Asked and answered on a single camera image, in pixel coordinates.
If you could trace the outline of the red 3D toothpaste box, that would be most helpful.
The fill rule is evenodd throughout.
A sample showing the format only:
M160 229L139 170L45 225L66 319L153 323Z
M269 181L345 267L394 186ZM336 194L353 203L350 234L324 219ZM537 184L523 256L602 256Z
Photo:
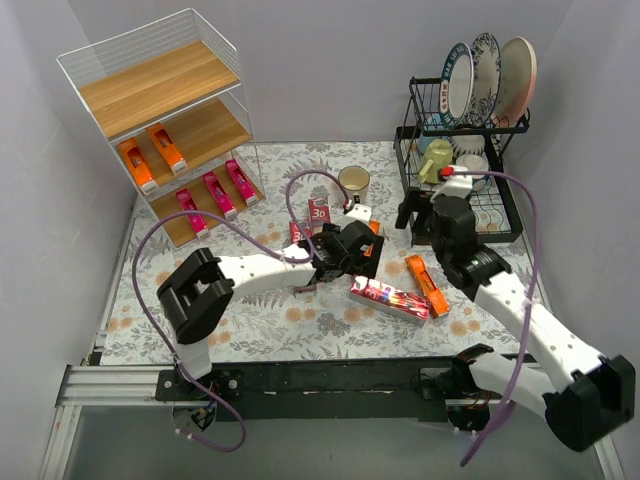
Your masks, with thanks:
M304 242L305 237L311 237L313 235L310 224L306 220L299 220L298 222L290 221L289 234L293 244Z
M331 222L330 206L327 197L308 200L309 224L313 233L320 233L326 223Z
M364 276L352 279L349 297L366 307L416 325L424 325L431 316L431 304L427 299Z

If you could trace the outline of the orange toothpaste box top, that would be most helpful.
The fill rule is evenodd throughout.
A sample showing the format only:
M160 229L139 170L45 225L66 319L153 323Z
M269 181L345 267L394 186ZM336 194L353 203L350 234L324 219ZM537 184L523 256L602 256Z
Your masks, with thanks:
M382 251L384 238L379 235L380 223L371 220L368 224L368 233L365 235L365 241L361 247L362 256L367 261L377 259Z

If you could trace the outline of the orange toothpaste box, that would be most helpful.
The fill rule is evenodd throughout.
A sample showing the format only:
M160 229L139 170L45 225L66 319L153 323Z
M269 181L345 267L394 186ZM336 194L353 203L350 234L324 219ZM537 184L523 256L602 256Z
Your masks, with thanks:
M157 188L157 183L134 138L122 141L118 145L122 159L134 182L143 194L147 195Z
M367 261L377 259L382 251L384 238L379 235L380 223L371 220L368 224L368 233L365 235L365 241L361 247L362 256Z
M187 168L187 163L182 153L161 123L147 127L146 133L174 175Z
M405 263L413 278L420 286L422 293L430 302L431 316L444 317L449 314L450 306L442 291L431 278L424 260L419 255L411 255L405 258Z

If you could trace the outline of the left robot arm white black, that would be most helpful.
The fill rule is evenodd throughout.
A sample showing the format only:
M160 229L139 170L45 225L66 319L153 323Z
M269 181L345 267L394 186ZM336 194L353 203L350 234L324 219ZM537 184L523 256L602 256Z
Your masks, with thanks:
M344 275L376 275L384 238L362 221L331 226L274 255L215 256L192 252L157 290L175 339L178 387L193 400L213 386L208 336L229 303L279 288L330 283Z

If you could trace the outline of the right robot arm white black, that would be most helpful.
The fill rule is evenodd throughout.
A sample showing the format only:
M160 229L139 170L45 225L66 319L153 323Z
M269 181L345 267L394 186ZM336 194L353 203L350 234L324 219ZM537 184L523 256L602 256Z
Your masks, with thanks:
M543 417L577 452L633 419L634 366L622 355L606 357L530 301L509 263L479 242L465 197L411 188L398 207L396 228L405 228L411 217L429 235L447 280L519 337L540 366L516 366L476 345L454 360L452 383L460 395L490 390L508 397Z

